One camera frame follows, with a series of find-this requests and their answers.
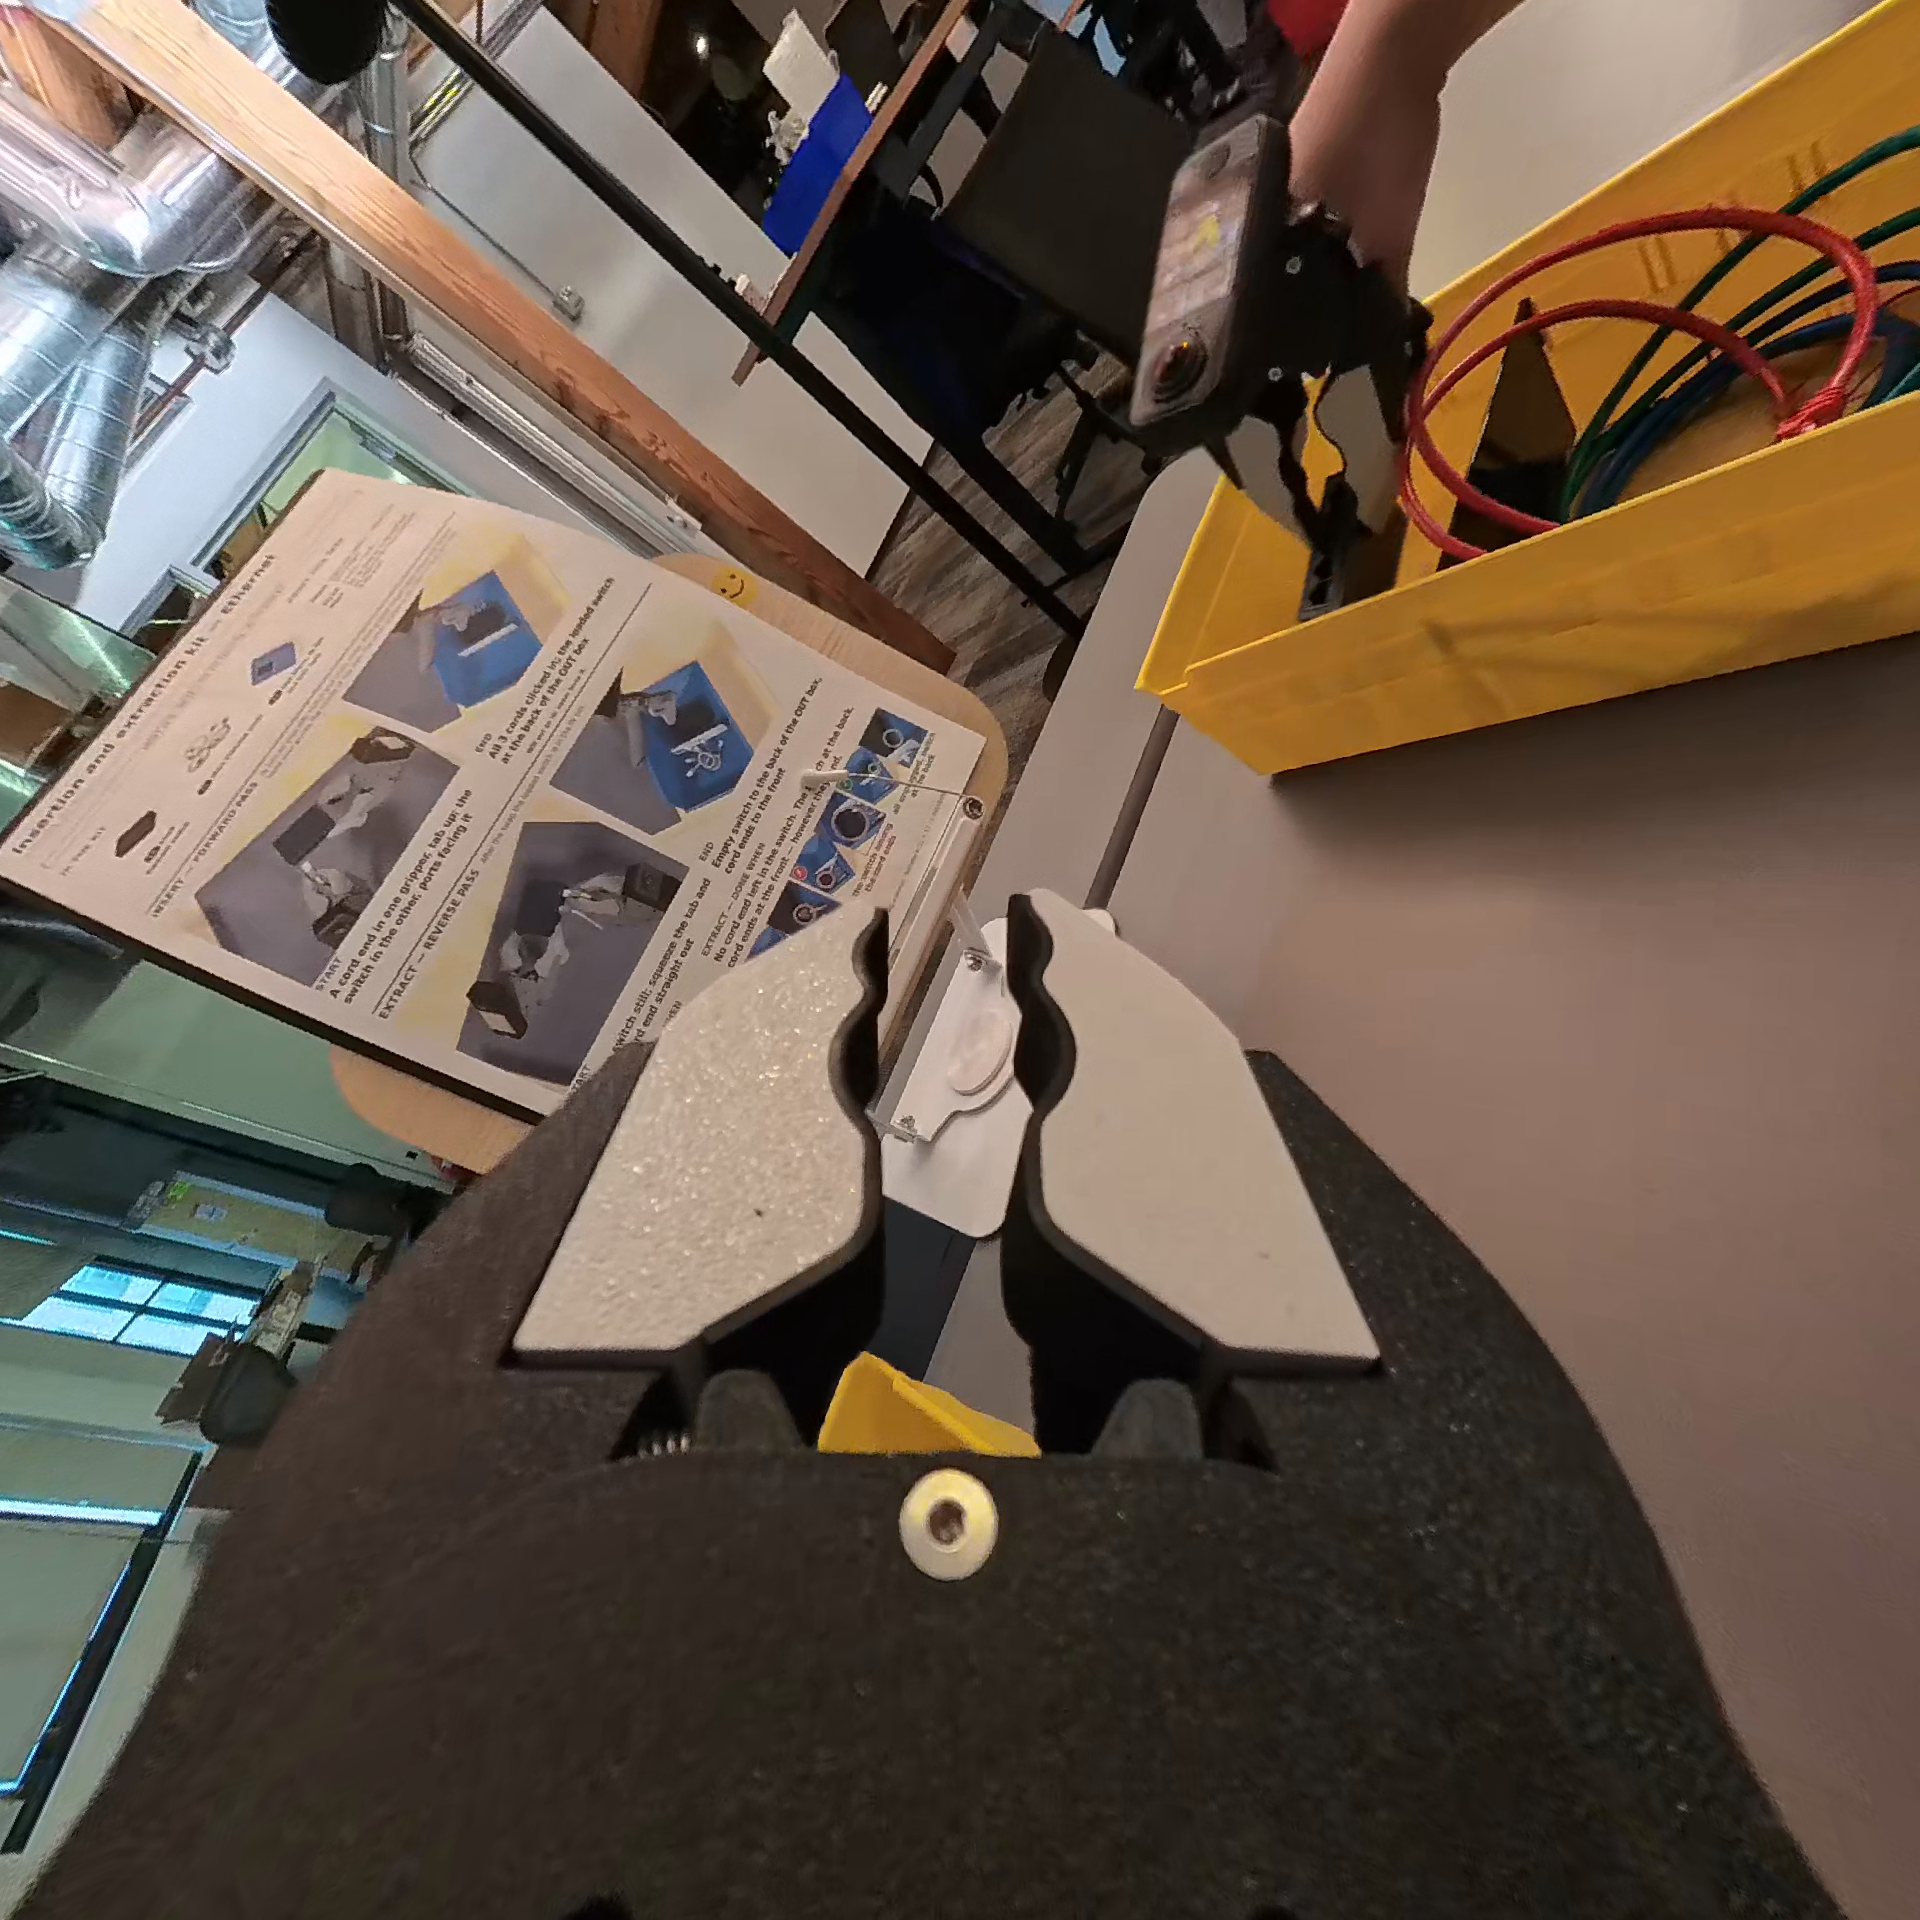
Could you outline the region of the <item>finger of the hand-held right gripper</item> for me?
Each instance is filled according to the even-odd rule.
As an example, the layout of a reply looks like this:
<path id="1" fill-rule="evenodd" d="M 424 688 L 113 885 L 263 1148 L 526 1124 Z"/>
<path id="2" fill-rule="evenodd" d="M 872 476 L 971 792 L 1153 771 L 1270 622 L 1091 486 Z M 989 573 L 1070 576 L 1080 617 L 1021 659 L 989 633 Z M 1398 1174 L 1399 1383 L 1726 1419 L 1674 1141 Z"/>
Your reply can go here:
<path id="1" fill-rule="evenodd" d="M 1378 535 L 1398 508 L 1408 381 L 1408 368 L 1342 368 L 1318 392 L 1318 435 L 1336 452 L 1325 508 L 1357 537 Z"/>
<path id="2" fill-rule="evenodd" d="M 1305 470 L 1309 419 L 1245 419 L 1232 432 L 1232 479 L 1262 516 L 1303 543 L 1325 542 L 1325 519 Z"/>

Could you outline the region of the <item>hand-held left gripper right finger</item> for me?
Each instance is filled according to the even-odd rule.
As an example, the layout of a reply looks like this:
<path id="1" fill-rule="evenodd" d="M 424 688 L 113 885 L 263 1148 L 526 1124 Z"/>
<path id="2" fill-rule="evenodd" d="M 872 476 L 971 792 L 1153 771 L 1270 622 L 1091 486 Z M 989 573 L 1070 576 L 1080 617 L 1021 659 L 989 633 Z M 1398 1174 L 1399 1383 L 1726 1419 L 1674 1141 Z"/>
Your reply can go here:
<path id="1" fill-rule="evenodd" d="M 1009 1311 L 1050 1363 L 1094 1301 L 1193 1373 L 1365 1373 L 1376 1334 L 1235 1032 L 1070 900 L 1006 916 L 1026 1100 L 1005 1224 Z"/>

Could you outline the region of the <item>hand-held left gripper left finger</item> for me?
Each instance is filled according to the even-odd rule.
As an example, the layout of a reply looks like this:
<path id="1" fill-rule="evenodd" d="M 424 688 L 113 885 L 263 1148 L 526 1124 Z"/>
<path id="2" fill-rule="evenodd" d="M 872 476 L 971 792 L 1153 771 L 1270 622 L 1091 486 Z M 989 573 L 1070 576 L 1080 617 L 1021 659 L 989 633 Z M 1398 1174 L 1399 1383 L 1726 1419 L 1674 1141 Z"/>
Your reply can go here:
<path id="1" fill-rule="evenodd" d="M 514 1337 L 533 1365 L 661 1365 L 859 1257 L 890 915 L 842 904 L 664 1028 Z"/>

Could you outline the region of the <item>person's right forearm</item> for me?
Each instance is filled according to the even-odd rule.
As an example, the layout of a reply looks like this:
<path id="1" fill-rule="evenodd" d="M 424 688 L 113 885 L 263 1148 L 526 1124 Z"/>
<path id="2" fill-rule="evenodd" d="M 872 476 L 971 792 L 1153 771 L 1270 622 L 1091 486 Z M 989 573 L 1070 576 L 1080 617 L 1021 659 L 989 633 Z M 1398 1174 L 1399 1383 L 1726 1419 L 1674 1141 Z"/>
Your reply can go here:
<path id="1" fill-rule="evenodd" d="M 1453 68 L 1510 3 L 1349 3 L 1315 68 L 1309 104 L 1439 104 Z"/>

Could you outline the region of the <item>person's right hand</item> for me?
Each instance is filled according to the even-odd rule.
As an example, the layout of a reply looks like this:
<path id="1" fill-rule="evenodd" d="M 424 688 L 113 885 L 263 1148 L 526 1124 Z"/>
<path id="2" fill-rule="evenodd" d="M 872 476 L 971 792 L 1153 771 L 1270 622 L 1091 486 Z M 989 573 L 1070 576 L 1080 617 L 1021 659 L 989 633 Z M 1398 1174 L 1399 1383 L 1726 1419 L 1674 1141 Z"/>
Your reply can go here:
<path id="1" fill-rule="evenodd" d="M 1357 253 L 1408 287 L 1443 123 L 1441 84 L 1325 63 L 1289 127 L 1298 200 L 1338 216 Z"/>

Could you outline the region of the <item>black chair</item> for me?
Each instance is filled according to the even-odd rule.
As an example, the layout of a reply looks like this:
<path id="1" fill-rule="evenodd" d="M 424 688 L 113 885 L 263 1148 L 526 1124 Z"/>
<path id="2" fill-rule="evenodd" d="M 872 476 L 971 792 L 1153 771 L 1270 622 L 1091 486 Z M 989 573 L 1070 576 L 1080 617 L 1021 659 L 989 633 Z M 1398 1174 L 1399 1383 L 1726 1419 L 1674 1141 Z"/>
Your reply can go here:
<path id="1" fill-rule="evenodd" d="M 1046 25 L 941 227 L 1137 368 L 1161 227 L 1193 131 Z"/>

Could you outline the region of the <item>white mounting plate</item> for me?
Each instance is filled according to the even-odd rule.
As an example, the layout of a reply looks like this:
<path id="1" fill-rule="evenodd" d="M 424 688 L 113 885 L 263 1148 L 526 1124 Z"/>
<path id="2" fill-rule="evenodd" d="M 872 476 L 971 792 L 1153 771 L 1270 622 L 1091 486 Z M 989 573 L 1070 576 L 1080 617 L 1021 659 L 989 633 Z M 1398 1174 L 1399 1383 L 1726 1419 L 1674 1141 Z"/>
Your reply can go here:
<path id="1" fill-rule="evenodd" d="M 971 899 L 951 904 L 958 948 L 949 988 L 910 1060 L 898 1100 L 879 1095 L 883 1195 L 971 1239 L 1006 1220 L 1031 1102 L 1017 1083 L 1022 1013 L 1006 963 L 1009 919 L 981 920 Z"/>

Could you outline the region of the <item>wooden top desk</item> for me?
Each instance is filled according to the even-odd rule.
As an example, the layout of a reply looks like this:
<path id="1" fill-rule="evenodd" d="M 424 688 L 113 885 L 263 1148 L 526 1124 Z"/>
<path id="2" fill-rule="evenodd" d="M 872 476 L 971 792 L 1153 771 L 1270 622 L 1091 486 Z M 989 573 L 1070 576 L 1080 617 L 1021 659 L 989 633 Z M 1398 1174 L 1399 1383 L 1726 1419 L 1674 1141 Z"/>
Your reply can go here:
<path id="1" fill-rule="evenodd" d="M 942 4 L 922 45 L 907 60 L 901 79 L 881 103 L 849 163 L 833 181 L 801 248 L 790 259 L 765 304 L 750 319 L 741 323 L 747 349 L 737 363 L 735 383 L 744 387 L 761 365 L 779 368 L 857 445 L 901 477 L 913 499 L 961 535 L 1031 607 L 1043 613 L 1061 633 L 1063 646 L 1073 646 L 1085 637 L 1088 620 L 1065 603 L 1063 589 L 1099 559 L 1099 551 L 1080 542 L 1065 520 L 1046 513 L 1006 463 L 985 448 L 930 438 L 994 510 L 1055 565 L 1055 576 L 1043 576 L 1025 565 L 1011 545 L 998 539 L 989 524 L 929 476 L 925 461 L 910 459 L 894 435 L 873 421 L 801 348 L 801 329 L 826 300 L 838 256 L 847 248 L 849 216 L 864 211 L 864 203 L 879 193 L 901 198 L 910 192 L 949 123 L 961 113 L 970 86 L 985 72 L 990 52 L 999 47 L 1016 15 L 1017 4 Z"/>

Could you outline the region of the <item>brown backing board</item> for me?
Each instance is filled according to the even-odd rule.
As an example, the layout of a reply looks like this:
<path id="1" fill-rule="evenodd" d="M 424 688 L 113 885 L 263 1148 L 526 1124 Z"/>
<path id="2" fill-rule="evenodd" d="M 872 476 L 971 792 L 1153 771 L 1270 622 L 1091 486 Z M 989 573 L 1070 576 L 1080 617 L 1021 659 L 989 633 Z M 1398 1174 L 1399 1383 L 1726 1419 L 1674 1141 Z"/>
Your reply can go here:
<path id="1" fill-rule="evenodd" d="M 658 563 L 661 569 L 682 576 L 717 599 L 721 596 L 707 587 L 709 571 L 728 565 L 735 563 L 709 556 L 670 556 Z M 735 607 L 747 611 L 815 654 L 847 664 L 886 692 L 978 734 L 983 748 L 967 782 L 967 796 L 981 805 L 983 815 L 994 814 L 1006 796 L 1011 756 L 999 719 L 970 688 L 954 684 L 934 664 L 901 654 L 887 639 L 864 633 L 843 617 L 811 605 L 786 587 L 765 581 L 755 571 L 752 576 L 758 579 L 755 603 Z M 427 1085 L 410 1071 L 386 1067 L 345 1046 L 335 1046 L 328 1053 L 328 1067 L 343 1102 L 366 1126 L 392 1136 L 427 1161 L 454 1168 L 459 1180 L 491 1172 L 533 1129 L 529 1120 Z"/>

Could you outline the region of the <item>blue box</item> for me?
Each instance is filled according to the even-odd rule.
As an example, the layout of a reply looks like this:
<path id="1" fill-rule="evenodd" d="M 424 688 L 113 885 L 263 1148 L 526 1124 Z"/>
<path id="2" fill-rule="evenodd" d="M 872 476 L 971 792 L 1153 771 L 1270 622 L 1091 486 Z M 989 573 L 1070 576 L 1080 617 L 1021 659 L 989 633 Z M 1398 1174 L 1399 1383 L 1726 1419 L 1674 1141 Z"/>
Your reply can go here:
<path id="1" fill-rule="evenodd" d="M 759 219 L 761 230 L 785 256 L 803 251 L 835 183 L 872 126 L 873 111 L 866 107 L 866 94 L 849 72 L 842 72 L 817 113 L 810 116 L 808 132 L 782 168 Z"/>

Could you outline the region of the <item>printed instruction sheet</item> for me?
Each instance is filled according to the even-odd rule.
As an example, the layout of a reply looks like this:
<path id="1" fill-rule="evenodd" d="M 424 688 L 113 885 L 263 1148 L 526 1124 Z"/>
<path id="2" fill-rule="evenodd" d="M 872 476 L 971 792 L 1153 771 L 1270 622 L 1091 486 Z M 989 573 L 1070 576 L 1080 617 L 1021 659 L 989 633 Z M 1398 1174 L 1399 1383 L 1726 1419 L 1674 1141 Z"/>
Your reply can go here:
<path id="1" fill-rule="evenodd" d="M 842 904 L 897 983 L 981 736 L 529 512 L 320 470 L 6 832 L 6 892 L 537 1120 Z"/>

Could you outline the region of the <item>black pole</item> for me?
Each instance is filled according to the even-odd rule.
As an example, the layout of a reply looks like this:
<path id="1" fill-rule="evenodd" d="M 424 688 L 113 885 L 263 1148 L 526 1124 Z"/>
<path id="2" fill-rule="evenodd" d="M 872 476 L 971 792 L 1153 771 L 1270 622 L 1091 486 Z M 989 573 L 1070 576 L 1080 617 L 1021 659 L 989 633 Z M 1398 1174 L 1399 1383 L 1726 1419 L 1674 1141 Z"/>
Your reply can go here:
<path id="1" fill-rule="evenodd" d="M 1056 589 L 1025 565 L 998 535 L 978 520 L 946 486 L 934 479 L 925 463 L 910 461 L 894 437 L 873 421 L 850 395 L 847 395 L 801 348 L 779 337 L 750 301 L 705 256 L 649 205 L 646 205 L 589 145 L 547 111 L 498 61 L 469 39 L 451 19 L 427 3 L 395 3 L 401 14 L 419 30 L 474 86 L 504 109 L 552 160 L 583 188 L 589 188 L 632 233 L 639 235 L 661 261 L 679 275 L 709 305 L 728 319 L 744 337 L 786 373 L 806 395 L 817 399 L 838 424 L 864 445 L 890 473 L 901 477 L 907 492 L 927 503 L 938 519 L 951 526 L 998 573 L 1021 589 L 1022 599 L 1039 607 L 1063 635 L 1061 654 L 1070 654 L 1087 635 L 1087 617 L 1077 614 Z"/>

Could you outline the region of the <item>wooden beam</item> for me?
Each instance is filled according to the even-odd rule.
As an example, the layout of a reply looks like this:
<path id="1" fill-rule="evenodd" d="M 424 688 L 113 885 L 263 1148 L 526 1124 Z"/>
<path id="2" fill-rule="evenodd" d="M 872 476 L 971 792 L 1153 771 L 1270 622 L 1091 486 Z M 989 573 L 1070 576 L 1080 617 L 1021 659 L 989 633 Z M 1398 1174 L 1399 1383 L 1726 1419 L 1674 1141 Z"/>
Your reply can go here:
<path id="1" fill-rule="evenodd" d="M 737 563 L 941 673 L 954 651 L 186 4 L 30 4 L 86 60 L 690 510 Z"/>

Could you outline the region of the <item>black round object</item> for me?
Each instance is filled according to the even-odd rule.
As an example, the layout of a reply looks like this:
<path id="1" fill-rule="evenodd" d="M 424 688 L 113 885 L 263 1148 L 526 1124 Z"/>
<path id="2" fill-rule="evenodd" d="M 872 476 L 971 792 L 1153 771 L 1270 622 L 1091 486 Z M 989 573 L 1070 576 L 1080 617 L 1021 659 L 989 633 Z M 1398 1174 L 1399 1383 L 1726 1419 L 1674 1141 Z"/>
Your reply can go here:
<path id="1" fill-rule="evenodd" d="M 266 3 L 273 36 L 293 68 L 320 84 L 357 79 L 383 51 L 389 3 Z"/>

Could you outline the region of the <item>spiral metal air duct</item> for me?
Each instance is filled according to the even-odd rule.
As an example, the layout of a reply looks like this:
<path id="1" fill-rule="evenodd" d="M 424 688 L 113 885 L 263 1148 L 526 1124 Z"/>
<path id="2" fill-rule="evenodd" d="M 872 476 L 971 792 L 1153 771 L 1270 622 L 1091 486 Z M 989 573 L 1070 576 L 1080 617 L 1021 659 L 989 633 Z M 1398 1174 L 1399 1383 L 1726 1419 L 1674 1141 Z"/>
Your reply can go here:
<path id="1" fill-rule="evenodd" d="M 26 569 L 89 563 L 128 470 L 153 351 L 175 313 L 171 281 L 147 287 L 6 445 L 2 545 Z"/>

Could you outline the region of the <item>silver elbow duct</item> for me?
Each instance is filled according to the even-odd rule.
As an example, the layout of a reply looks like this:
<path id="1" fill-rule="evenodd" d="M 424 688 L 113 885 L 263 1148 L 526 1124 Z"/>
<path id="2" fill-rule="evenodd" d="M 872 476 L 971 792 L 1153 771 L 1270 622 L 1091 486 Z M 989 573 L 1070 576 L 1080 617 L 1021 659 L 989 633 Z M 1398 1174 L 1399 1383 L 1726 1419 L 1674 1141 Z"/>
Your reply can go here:
<path id="1" fill-rule="evenodd" d="M 259 192 L 175 123 L 142 113 L 118 150 L 2 86 L 2 197 L 19 246 L 2 269 L 6 325 L 27 311 L 97 333 L 150 285 L 231 267 Z"/>

